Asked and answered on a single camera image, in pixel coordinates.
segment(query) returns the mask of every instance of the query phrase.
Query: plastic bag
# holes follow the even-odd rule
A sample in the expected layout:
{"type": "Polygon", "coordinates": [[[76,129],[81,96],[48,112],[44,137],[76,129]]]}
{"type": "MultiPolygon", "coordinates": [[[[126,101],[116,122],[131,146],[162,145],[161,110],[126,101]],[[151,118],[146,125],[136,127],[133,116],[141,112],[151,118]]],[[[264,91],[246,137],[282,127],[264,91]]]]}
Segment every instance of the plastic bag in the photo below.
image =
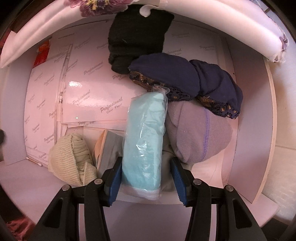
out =
{"type": "Polygon", "coordinates": [[[122,192],[148,200],[160,197],[164,122],[168,104],[167,91],[156,88],[156,92],[132,99],[122,162],[122,192]]]}

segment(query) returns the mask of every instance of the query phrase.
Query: clear plastic packaging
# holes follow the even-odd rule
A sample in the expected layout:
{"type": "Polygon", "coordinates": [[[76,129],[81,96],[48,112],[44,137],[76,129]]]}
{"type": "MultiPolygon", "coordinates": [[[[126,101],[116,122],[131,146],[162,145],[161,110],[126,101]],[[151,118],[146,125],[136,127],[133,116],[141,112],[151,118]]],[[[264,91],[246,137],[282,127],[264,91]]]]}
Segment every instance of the clear plastic packaging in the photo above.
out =
{"type": "Polygon", "coordinates": [[[157,200],[160,197],[161,157],[167,90],[155,88],[132,99],[123,149],[121,191],[157,200]]]}

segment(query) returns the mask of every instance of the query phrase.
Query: purple stitching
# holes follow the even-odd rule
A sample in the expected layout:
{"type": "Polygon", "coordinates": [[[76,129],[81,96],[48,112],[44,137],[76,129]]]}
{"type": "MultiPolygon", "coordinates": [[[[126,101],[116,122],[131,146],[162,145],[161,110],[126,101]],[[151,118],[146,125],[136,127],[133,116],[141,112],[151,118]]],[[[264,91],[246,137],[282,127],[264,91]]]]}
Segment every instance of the purple stitching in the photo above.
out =
{"type": "Polygon", "coordinates": [[[207,142],[208,142],[208,138],[209,138],[209,114],[207,112],[207,110],[205,109],[205,114],[206,114],[206,120],[205,120],[205,124],[206,124],[206,132],[205,132],[205,136],[204,136],[204,145],[203,145],[203,152],[202,152],[202,159],[203,160],[205,158],[205,155],[207,154],[207,142]]]}

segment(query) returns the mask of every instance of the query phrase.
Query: lavender folded sock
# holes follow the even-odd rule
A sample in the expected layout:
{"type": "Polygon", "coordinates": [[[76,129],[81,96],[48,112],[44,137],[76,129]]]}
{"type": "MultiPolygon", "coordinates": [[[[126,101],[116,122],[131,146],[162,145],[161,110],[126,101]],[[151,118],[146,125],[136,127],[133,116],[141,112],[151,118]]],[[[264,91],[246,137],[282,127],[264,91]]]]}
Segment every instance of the lavender folded sock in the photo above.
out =
{"type": "Polygon", "coordinates": [[[169,102],[165,126],[176,156],[188,164],[218,154],[232,136],[226,118],[214,115],[195,101],[169,102]]]}

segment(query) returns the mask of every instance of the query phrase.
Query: rolled white fabric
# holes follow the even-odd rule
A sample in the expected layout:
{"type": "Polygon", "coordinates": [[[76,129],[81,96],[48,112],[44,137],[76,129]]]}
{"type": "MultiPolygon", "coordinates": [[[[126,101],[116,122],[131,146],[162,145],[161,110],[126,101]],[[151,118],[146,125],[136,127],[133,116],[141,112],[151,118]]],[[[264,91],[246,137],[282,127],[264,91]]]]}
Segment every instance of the rolled white fabric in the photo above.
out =
{"type": "MultiPolygon", "coordinates": [[[[10,33],[2,50],[0,68],[13,62],[53,32],[83,18],[79,6],[71,8],[64,1],[55,0],[17,34],[10,33]]],[[[155,4],[156,1],[145,0],[145,3],[155,4]]],[[[158,7],[145,5],[140,13],[148,16],[151,8],[164,9],[204,22],[257,50],[270,61],[284,62],[289,43],[283,30],[249,0],[160,0],[158,7]]]]}

